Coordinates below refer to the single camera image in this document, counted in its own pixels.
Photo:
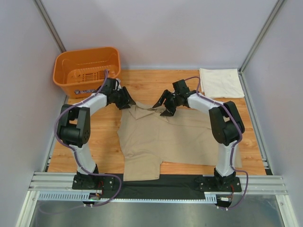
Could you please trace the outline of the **beige t shirt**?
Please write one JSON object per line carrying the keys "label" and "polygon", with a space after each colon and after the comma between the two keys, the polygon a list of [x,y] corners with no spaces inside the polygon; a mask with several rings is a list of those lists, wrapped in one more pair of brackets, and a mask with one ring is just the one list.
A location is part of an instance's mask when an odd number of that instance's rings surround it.
{"label": "beige t shirt", "polygon": [[122,110],[117,131],[125,157],[124,181],[157,180],[162,162],[214,166],[219,146],[210,119],[198,110],[178,109],[162,116],[164,107],[136,103]]}

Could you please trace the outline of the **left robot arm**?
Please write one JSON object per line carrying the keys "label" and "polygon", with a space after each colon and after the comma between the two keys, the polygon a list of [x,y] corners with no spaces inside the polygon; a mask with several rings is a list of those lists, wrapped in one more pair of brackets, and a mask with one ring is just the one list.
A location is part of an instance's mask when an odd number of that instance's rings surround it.
{"label": "left robot arm", "polygon": [[88,145],[91,133],[90,118],[110,104],[115,104],[119,110],[128,109],[135,104],[126,87],[120,85],[119,79],[107,78],[99,89],[86,99],[73,105],[63,105],[54,126],[56,139],[72,151],[77,172],[85,175],[83,184],[89,190],[96,189],[99,186],[99,176],[103,176],[97,171],[97,164]]}

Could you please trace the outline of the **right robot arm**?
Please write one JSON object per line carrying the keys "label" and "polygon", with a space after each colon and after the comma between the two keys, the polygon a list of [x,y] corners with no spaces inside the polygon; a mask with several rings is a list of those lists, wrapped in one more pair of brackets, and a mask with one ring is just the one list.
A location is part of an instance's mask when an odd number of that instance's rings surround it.
{"label": "right robot arm", "polygon": [[214,169],[213,185],[224,191],[236,176],[233,167],[234,153],[242,140],[245,127],[236,104],[233,101],[219,102],[205,97],[197,89],[190,90],[184,79],[173,83],[174,92],[164,90],[154,108],[164,105],[162,116],[173,116],[178,106],[186,106],[208,114],[211,131],[219,144],[219,157]]}

